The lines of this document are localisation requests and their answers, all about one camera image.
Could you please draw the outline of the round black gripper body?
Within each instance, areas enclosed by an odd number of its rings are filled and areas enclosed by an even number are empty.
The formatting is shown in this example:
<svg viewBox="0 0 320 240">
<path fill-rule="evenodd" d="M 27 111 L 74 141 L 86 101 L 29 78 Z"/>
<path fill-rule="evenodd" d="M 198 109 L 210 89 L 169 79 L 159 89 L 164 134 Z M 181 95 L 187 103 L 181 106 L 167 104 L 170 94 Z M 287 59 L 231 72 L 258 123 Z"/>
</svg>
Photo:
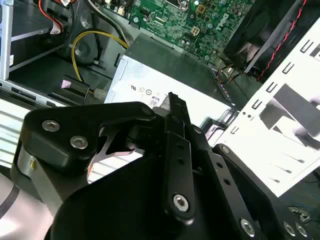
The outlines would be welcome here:
<svg viewBox="0 0 320 240">
<path fill-rule="evenodd" d="M 52 240 L 238 240 L 217 188 L 190 157 L 139 158 L 73 193 Z"/>
</svg>

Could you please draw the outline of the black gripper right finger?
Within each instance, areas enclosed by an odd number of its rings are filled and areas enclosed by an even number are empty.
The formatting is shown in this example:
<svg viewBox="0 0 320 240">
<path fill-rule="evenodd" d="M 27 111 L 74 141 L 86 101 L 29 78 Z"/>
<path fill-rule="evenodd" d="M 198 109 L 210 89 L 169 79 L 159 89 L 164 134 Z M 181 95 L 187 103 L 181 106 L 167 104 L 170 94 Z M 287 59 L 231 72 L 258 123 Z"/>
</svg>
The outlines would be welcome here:
<svg viewBox="0 0 320 240">
<path fill-rule="evenodd" d="M 185 118 L 191 144 L 196 217 L 188 240 L 311 240 L 299 218 L 226 145 L 211 147 Z"/>
</svg>

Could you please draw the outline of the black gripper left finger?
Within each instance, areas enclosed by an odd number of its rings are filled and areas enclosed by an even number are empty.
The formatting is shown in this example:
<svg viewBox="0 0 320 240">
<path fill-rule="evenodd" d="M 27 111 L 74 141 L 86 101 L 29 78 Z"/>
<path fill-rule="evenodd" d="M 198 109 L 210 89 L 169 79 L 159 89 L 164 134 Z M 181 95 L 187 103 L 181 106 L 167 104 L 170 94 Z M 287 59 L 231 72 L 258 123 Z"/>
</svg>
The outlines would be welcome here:
<svg viewBox="0 0 320 240">
<path fill-rule="evenodd" d="M 67 189 L 64 203 L 90 185 L 83 182 L 84 176 L 99 154 L 108 157 L 141 149 L 144 154 L 138 159 L 191 160 L 191 145 L 185 137 L 189 116 L 185 101 L 169 93 L 162 108 L 166 115 L 138 101 L 34 110 L 23 121 L 20 154 L 43 164 L 57 180 L 58 190 Z"/>
</svg>

